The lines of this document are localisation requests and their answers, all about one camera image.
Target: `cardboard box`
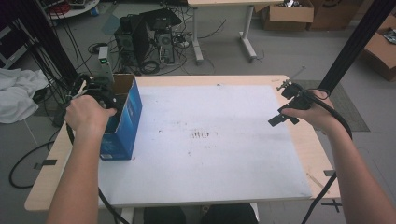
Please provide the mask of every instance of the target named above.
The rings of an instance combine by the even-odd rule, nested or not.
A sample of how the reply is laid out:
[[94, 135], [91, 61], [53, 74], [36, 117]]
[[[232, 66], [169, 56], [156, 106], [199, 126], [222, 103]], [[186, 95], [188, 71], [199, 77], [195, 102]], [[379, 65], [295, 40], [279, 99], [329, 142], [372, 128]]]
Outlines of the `cardboard box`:
[[387, 81], [396, 81], [396, 45], [383, 36], [389, 29], [396, 29], [396, 18], [388, 16], [361, 53], [361, 60]]
[[130, 160], [134, 150], [137, 127], [142, 111], [142, 101], [134, 75], [114, 75], [113, 91], [118, 99], [124, 99], [120, 122], [112, 117], [106, 127], [100, 148], [103, 161]]
[[302, 2], [303, 7], [278, 7], [277, 5], [255, 6], [260, 11], [262, 28], [273, 31], [303, 31], [306, 24], [314, 19], [314, 7], [309, 0]]
[[364, 0], [311, 0], [315, 8], [314, 22], [309, 30], [344, 30]]

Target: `white desk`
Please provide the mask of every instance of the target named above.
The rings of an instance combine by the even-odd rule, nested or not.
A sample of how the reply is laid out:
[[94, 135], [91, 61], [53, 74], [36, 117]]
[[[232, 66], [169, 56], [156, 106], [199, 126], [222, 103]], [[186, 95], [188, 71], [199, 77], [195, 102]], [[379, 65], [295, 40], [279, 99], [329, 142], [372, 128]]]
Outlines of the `white desk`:
[[250, 28], [251, 16], [253, 14], [253, 9], [255, 4], [275, 4], [281, 3], [283, 1], [279, 0], [188, 0], [189, 5], [193, 8], [193, 31], [192, 31], [192, 46], [194, 47], [196, 62], [199, 64], [204, 60], [204, 56], [201, 52], [201, 47], [198, 42], [198, 22], [197, 22], [197, 11], [198, 7], [221, 7], [228, 5], [248, 5], [247, 15], [245, 21], [245, 28], [243, 32], [239, 32], [241, 36], [242, 43], [244, 44], [247, 52], [249, 54], [249, 59], [252, 62], [257, 58], [257, 54], [254, 48], [248, 40], [248, 30]]
[[[280, 86], [282, 81], [287, 79], [285, 76], [211, 76], [211, 77], [194, 77], [194, 76], [181, 76], [181, 77], [137, 77], [137, 83], [139, 87], [164, 87], [164, 86], [213, 86], [217, 84], [222, 84], [222, 85], [269, 85], [270, 88], [272, 89], [273, 92], [276, 92], [276, 99], [278, 100], [279, 105], [283, 105], [287, 102], [286, 99], [284, 99], [282, 96], [280, 96], [280, 93], [277, 93], [276, 87]], [[274, 115], [277, 114], [276, 112], [277, 108], [272, 111]], [[331, 170], [332, 166], [329, 163], [329, 160], [326, 156], [326, 154], [323, 151], [323, 148], [320, 145], [320, 142], [318, 141], [316, 137], [316, 133], [313, 130], [313, 128], [301, 120], [301, 122], [298, 125], [292, 125], [290, 122], [287, 123], [287, 127], [290, 131], [290, 137], [291, 141], [294, 144], [296, 153], [298, 155], [298, 158], [300, 159], [301, 165], [303, 166], [304, 169], [304, 174], [306, 177], [306, 180], [308, 182], [309, 188], [312, 192], [312, 198], [315, 198], [316, 195], [321, 191], [323, 186], [326, 184], [327, 180], [329, 177], [325, 176], [323, 174], [323, 171], [325, 170]], [[30, 211], [38, 211], [38, 210], [48, 210], [50, 207], [50, 202], [52, 200], [53, 194], [58, 186], [61, 174], [62, 174], [62, 169], [64, 168], [64, 165], [67, 161], [67, 155], [70, 153], [71, 150], [71, 144], [68, 140], [67, 133], [65, 129], [63, 128], [57, 139], [55, 144], [52, 147], [51, 152], [48, 155], [49, 160], [57, 160], [57, 163], [54, 166], [44, 166], [35, 182], [35, 185], [33, 186], [27, 200], [25, 203], [25, 208]], [[119, 163], [124, 163], [124, 164], [132, 164], [134, 162], [147, 162], [144, 161], [147, 159], [147, 157], [142, 160], [143, 158], [140, 158], [140, 155], [138, 154], [139, 151], [137, 150], [136, 153], [133, 155], [134, 161], [124, 161], [124, 162], [119, 162]], [[184, 157], [184, 159], [188, 158], [190, 155], [186, 151], [184, 155], [180, 155], [181, 157]], [[118, 167], [113, 166], [112, 168], [110, 167], [109, 171], [111, 169], [118, 169]], [[147, 184], [147, 188], [153, 187], [150, 185], [149, 181], [150, 178], [147, 178], [148, 182], [143, 183]], [[119, 187], [120, 184], [107, 184], [104, 186], [100, 186], [103, 193], [106, 195], [108, 200], [113, 203], [115, 202], [114, 200], [117, 200], [117, 196], [114, 191], [116, 191]], [[160, 189], [161, 186], [154, 186], [156, 189]], [[141, 199], [137, 199], [134, 202], [117, 202], [116, 206], [117, 207], [134, 207], [134, 206], [156, 206], [156, 205], [167, 205], [167, 204], [203, 204], [203, 203], [235, 203], [235, 202], [260, 202], [264, 200], [287, 200], [290, 199], [290, 197], [285, 194], [285, 197], [279, 197], [279, 198], [263, 198], [263, 197], [258, 197], [257, 195], [248, 197], [247, 195], [239, 194], [235, 195], [232, 198], [223, 198], [223, 199], [216, 199], [212, 198], [211, 200], [206, 198], [207, 195], [205, 193], [200, 193], [203, 195], [203, 199], [201, 201], [197, 200], [192, 200], [189, 199], [188, 197], [185, 197], [185, 195], [180, 195], [181, 199], [186, 198], [186, 201], [182, 201], [180, 198], [178, 198], [176, 201], [173, 201], [174, 198], [151, 198], [150, 200], [147, 201], [138, 201]], [[338, 189], [338, 183], [334, 182], [332, 185], [332, 188], [328, 191], [328, 193], [325, 195], [325, 198], [339, 198], [339, 189]]]

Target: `white table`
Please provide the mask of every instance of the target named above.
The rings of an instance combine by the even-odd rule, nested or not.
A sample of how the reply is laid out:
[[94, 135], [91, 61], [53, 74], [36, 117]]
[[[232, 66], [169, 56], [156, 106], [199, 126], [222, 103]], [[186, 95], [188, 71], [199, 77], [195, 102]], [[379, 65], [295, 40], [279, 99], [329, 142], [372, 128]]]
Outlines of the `white table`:
[[[168, 87], [168, 86], [179, 86], [179, 87], [196, 87], [196, 86], [217, 86], [218, 84], [228, 86], [228, 85], [235, 85], [235, 86], [255, 86], [257, 87], [258, 85], [267, 85], [270, 87], [272, 92], [277, 92], [276, 87], [280, 86], [282, 81], [287, 79], [285, 76], [211, 76], [211, 77], [192, 77], [192, 76], [182, 76], [182, 77], [137, 77], [137, 83], [139, 87]], [[279, 103], [279, 106], [285, 104], [287, 102], [286, 99], [284, 99], [282, 96], [280, 96], [280, 93], [276, 93], [276, 100]], [[273, 111], [269, 111], [269, 114], [274, 114], [276, 115], [277, 112], [277, 107], [274, 108]], [[172, 128], [181, 126], [183, 127], [185, 124], [184, 123], [177, 123], [174, 122], [173, 125], [166, 125], [164, 128], [168, 128], [168, 130], [163, 130], [163, 131], [169, 131], [172, 130]], [[332, 166], [329, 163], [329, 160], [323, 150], [323, 148], [320, 145], [320, 142], [318, 141], [318, 138], [316, 136], [315, 131], [313, 128], [304, 122], [303, 120], [298, 124], [298, 125], [292, 125], [289, 122], [286, 125], [288, 132], [290, 132], [290, 140], [294, 145], [295, 152], [301, 162], [302, 168], [303, 168], [303, 177], [299, 177], [301, 179], [305, 179], [308, 183], [308, 191], [312, 193], [311, 198], [315, 198], [316, 195], [321, 191], [323, 186], [326, 184], [327, 180], [329, 177], [327, 177], [325, 174], [323, 174], [323, 171], [325, 170], [331, 170]], [[199, 144], [203, 144], [202, 146], [211, 146], [211, 145], [206, 145], [205, 144], [205, 137], [209, 136], [216, 136], [216, 132], [214, 130], [200, 130], [196, 129], [196, 132], [194, 130], [190, 130], [188, 132], [189, 136], [189, 141], [198, 141], [200, 142]], [[200, 138], [194, 138], [195, 134], [197, 136], [201, 136], [203, 139]], [[160, 130], [157, 132], [157, 135], [155, 137], [160, 137], [161, 133]], [[44, 166], [35, 182], [34, 187], [32, 188], [26, 203], [25, 203], [25, 208], [30, 211], [38, 211], [38, 210], [48, 210], [50, 207], [50, 202], [52, 200], [53, 194], [58, 186], [60, 177], [62, 175], [63, 168], [65, 166], [65, 163], [67, 162], [67, 155], [70, 153], [71, 150], [71, 144], [68, 140], [67, 134], [65, 129], [63, 128], [57, 139], [55, 144], [52, 147], [51, 152], [49, 153], [47, 159], [48, 160], [57, 160], [56, 164], [53, 166]], [[203, 147], [203, 150], [206, 150], [207, 152], [210, 151], [210, 148], [205, 148]], [[219, 155], [216, 155], [216, 151], [213, 154], [213, 158], [215, 156], [219, 157]], [[219, 192], [219, 188], [214, 188], [212, 186], [212, 182], [209, 180], [203, 181], [201, 184], [199, 184], [199, 188], [192, 189], [191, 191], [184, 190], [183, 187], [189, 187], [190, 184], [193, 184], [193, 181], [197, 181], [196, 179], [193, 180], [191, 178], [190, 183], [186, 183], [186, 186], [179, 186], [180, 189], [177, 189], [177, 186], [171, 186], [174, 183], [172, 181], [172, 178], [175, 178], [175, 181], [180, 181], [183, 178], [189, 178], [188, 173], [184, 170], [180, 172], [179, 175], [184, 175], [182, 178], [180, 176], [173, 176], [171, 174], [172, 169], [174, 171], [177, 171], [178, 166], [182, 166], [183, 163], [185, 163], [186, 160], [189, 158], [194, 158], [193, 161], [199, 161], [199, 162], [207, 162], [207, 164], [215, 164], [215, 163], [210, 163], [210, 159], [199, 159], [197, 157], [200, 157], [204, 154], [196, 153], [196, 152], [191, 152], [189, 154], [188, 151], [183, 151], [180, 153], [177, 153], [175, 151], [173, 152], [162, 152], [162, 153], [155, 153], [155, 151], [151, 151], [150, 148], [147, 150], [141, 150], [141, 149], [136, 149], [133, 154], [133, 158], [131, 161], [101, 161], [100, 165], [100, 175], [114, 175], [116, 178], [109, 177], [105, 182], [100, 181], [100, 188], [102, 189], [102, 192], [106, 195], [107, 199], [110, 201], [110, 203], [114, 203], [117, 207], [122, 207], [125, 208], [123, 209], [123, 215], [126, 216], [125, 214], [128, 214], [130, 217], [133, 215], [134, 207], [141, 207], [141, 206], [158, 206], [158, 205], [169, 205], [169, 204], [208, 204], [208, 203], [240, 203], [240, 202], [260, 202], [260, 201], [268, 201], [268, 200], [287, 200], [287, 199], [296, 199], [298, 197], [294, 197], [291, 195], [288, 195], [288, 193], [281, 192], [281, 196], [271, 196], [268, 194], [262, 194], [262, 192], [259, 192], [259, 194], [251, 194], [249, 192], [251, 189], [245, 189], [243, 192], [233, 194], [233, 190], [235, 189], [227, 189], [224, 190], [224, 194], [219, 194], [213, 193], [210, 191], [210, 189], [217, 190]], [[180, 157], [182, 159], [181, 162], [178, 162], [175, 160], [176, 157]], [[163, 178], [163, 176], [155, 176], [153, 173], [155, 169], [151, 169], [150, 167], [146, 166], [145, 168], [145, 163], [152, 161], [153, 163], [151, 164], [152, 167], [160, 165], [160, 167], [164, 167], [165, 165], [169, 166], [169, 158], [173, 158], [172, 160], [175, 160], [174, 166], [172, 169], [168, 169], [169, 167], [166, 167], [165, 171], [163, 172], [163, 175], [166, 175], [168, 172], [168, 177]], [[235, 183], [238, 181], [238, 179], [244, 179], [244, 181], [253, 181], [257, 185], [261, 185], [262, 183], [257, 182], [256, 180], [248, 180], [245, 176], [241, 176], [242, 173], [240, 173], [240, 170], [248, 170], [248, 173], [251, 172], [256, 172], [257, 174], [255, 175], [262, 175], [264, 170], [258, 170], [257, 164], [246, 164], [243, 162], [236, 161], [235, 164], [238, 164], [234, 168], [240, 168], [240, 169], [234, 169], [235, 174], [238, 174], [238, 177], [236, 177], [234, 181], [235, 186], [239, 186], [236, 188], [241, 188], [244, 189], [247, 186], [241, 186], [238, 185], [238, 183]], [[228, 168], [233, 168], [230, 166], [230, 164], [227, 164], [226, 161], [220, 161], [219, 165], [228, 167]], [[131, 171], [131, 173], [134, 173], [134, 176], [127, 176], [128, 174], [131, 174], [130, 172], [124, 172], [125, 169], [130, 169], [131, 167], [134, 167], [135, 169], [147, 169], [141, 170], [139, 173], [134, 173], [136, 171]], [[140, 183], [139, 185], [136, 185], [133, 183], [134, 179], [138, 180]], [[164, 186], [167, 189], [168, 192], [165, 192], [163, 196], [159, 195], [159, 190], [161, 190], [161, 186], [156, 186], [158, 184], [158, 180], [162, 179], [164, 182]], [[257, 191], [260, 191], [261, 186], [254, 186]], [[153, 196], [151, 197], [149, 194], [149, 191], [145, 190], [144, 188], [152, 188], [153, 191]], [[143, 196], [134, 194], [131, 191], [128, 191], [128, 189], [132, 189], [133, 191], [140, 191], [139, 193], [145, 194]], [[122, 197], [120, 196], [120, 192], [124, 192], [126, 195], [129, 193], [129, 195], [125, 198], [127, 198], [127, 201], [124, 201]], [[307, 198], [309, 196], [302, 195], [300, 198]], [[339, 189], [338, 189], [338, 183], [334, 182], [332, 185], [332, 188], [328, 191], [328, 193], [324, 196], [324, 198], [339, 198]]]
[[252, 62], [257, 58], [257, 54], [254, 48], [248, 40], [248, 30], [250, 28], [251, 16], [253, 14], [253, 9], [255, 4], [275, 4], [281, 3], [283, 1], [279, 0], [188, 0], [189, 5], [193, 8], [193, 31], [192, 31], [192, 46], [194, 47], [196, 62], [199, 64], [204, 60], [204, 56], [201, 52], [201, 47], [198, 42], [198, 22], [197, 22], [197, 11], [198, 7], [221, 7], [229, 5], [248, 5], [245, 28], [243, 32], [239, 32], [241, 36], [241, 41], [245, 48], [247, 49], [249, 60]]

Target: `desk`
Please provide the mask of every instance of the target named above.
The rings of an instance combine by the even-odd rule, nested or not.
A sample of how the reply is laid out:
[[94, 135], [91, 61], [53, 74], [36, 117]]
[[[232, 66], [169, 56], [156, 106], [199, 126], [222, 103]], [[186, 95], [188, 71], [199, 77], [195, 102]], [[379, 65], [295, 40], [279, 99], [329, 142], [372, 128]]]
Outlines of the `desk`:
[[246, 21], [245, 21], [245, 28], [243, 32], [239, 32], [241, 36], [242, 43], [244, 44], [245, 48], [247, 49], [247, 53], [249, 55], [249, 59], [252, 62], [254, 59], [257, 58], [257, 54], [254, 51], [253, 47], [248, 40], [248, 30], [250, 28], [250, 21], [251, 16], [253, 14], [253, 9], [255, 4], [275, 4], [281, 3], [283, 1], [279, 0], [188, 0], [189, 5], [193, 8], [193, 25], [192, 25], [192, 46], [194, 47], [195, 58], [196, 62], [199, 64], [204, 60], [204, 56], [201, 52], [201, 47], [199, 46], [198, 42], [198, 22], [197, 22], [197, 9], [198, 7], [211, 7], [211, 6], [229, 6], [229, 5], [248, 5], [247, 7], [247, 14], [246, 14]]
[[[224, 85], [268, 85], [274, 92], [276, 87], [287, 79], [285, 76], [180, 76], [180, 77], [137, 77], [136, 81], [140, 87], [162, 87], [162, 86], [210, 86], [219, 83]], [[280, 93], [276, 93], [276, 99], [280, 105], [287, 102]], [[304, 122], [300, 121], [298, 125], [292, 125], [287, 122], [290, 131], [290, 137], [294, 144], [298, 158], [303, 166], [306, 179], [313, 197], [321, 191], [329, 177], [323, 171], [331, 170], [332, 166], [317, 139], [314, 129]], [[53, 194], [59, 183], [62, 170], [67, 161], [67, 155], [70, 153], [71, 144], [68, 140], [65, 127], [60, 131], [51, 152], [48, 155], [49, 160], [57, 160], [54, 166], [44, 166], [26, 200], [25, 208], [29, 211], [48, 210]], [[335, 181], [324, 196], [325, 198], [339, 198], [340, 193], [338, 183]]]

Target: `blue cardboard box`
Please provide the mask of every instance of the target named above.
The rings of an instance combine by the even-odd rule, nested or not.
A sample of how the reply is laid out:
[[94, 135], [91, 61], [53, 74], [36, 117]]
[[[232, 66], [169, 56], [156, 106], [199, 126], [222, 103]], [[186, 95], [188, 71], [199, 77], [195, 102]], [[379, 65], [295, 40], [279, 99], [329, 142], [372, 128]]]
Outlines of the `blue cardboard box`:
[[118, 74], [114, 75], [114, 80], [114, 93], [119, 99], [126, 96], [126, 100], [120, 115], [120, 122], [115, 117], [108, 121], [100, 148], [100, 158], [103, 161], [126, 161], [132, 158], [134, 151], [142, 101], [134, 75]]

